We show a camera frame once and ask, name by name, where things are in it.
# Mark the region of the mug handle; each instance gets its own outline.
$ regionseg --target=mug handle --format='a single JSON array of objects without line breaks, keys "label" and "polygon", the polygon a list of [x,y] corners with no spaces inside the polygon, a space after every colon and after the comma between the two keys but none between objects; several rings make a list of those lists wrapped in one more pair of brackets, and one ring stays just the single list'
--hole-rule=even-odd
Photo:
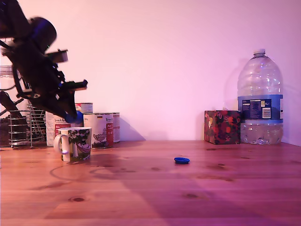
[{"label": "mug handle", "polygon": [[[60,139],[62,139],[62,151],[60,149]],[[65,134],[59,134],[55,137],[53,141],[53,147],[55,148],[55,151],[60,154],[68,154],[69,153],[69,139],[68,136]]]}]

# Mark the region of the printed mug design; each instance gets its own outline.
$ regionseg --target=printed mug design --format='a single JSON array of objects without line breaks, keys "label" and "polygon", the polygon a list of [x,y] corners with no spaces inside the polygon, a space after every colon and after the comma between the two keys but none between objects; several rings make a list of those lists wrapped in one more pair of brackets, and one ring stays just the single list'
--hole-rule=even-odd
[{"label": "printed mug design", "polygon": [[68,143],[72,146],[70,161],[86,160],[90,157],[91,145],[87,144],[89,129],[75,129],[68,131]]}]

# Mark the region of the white wall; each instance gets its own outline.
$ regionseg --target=white wall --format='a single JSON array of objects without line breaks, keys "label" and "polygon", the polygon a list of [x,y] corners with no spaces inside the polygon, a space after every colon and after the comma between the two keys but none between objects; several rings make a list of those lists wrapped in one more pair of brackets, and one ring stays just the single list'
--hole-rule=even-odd
[{"label": "white wall", "polygon": [[237,109],[237,78],[265,48],[285,84],[283,141],[301,145],[300,0],[19,0],[53,23],[76,102],[121,112],[122,140],[203,139],[204,110]]}]

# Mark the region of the black robotic arm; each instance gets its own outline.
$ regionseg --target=black robotic arm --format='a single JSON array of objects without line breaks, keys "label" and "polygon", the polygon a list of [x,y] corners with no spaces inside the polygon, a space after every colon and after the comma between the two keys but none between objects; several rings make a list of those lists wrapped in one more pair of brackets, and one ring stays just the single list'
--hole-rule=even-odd
[{"label": "black robotic arm", "polygon": [[[46,54],[56,39],[54,26],[42,17],[26,19],[17,0],[0,0],[0,41],[2,54],[13,64],[18,97],[28,99],[33,106],[64,118],[67,122],[82,121],[76,111],[74,93],[86,89],[87,81],[65,81],[57,63],[67,60],[67,51]],[[27,84],[22,90],[18,73]]]}]

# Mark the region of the can label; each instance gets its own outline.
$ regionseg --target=can label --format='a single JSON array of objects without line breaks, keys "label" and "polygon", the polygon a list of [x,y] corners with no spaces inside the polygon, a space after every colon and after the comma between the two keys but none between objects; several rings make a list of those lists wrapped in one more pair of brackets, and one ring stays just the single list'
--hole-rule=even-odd
[{"label": "can label", "polygon": [[77,111],[84,113],[93,113],[93,103],[75,103]]},{"label": "can label", "polygon": [[119,113],[113,114],[113,137],[114,137],[114,143],[120,141],[120,114]]},{"label": "can label", "polygon": [[46,112],[46,140],[47,146],[53,146],[54,138],[58,135],[58,129],[69,127],[82,127],[83,123],[67,123],[65,119]]},{"label": "can label", "polygon": [[92,148],[113,146],[113,114],[84,114],[84,127],[92,128]]},{"label": "can label", "polygon": [[283,95],[238,97],[242,123],[283,123]]}]

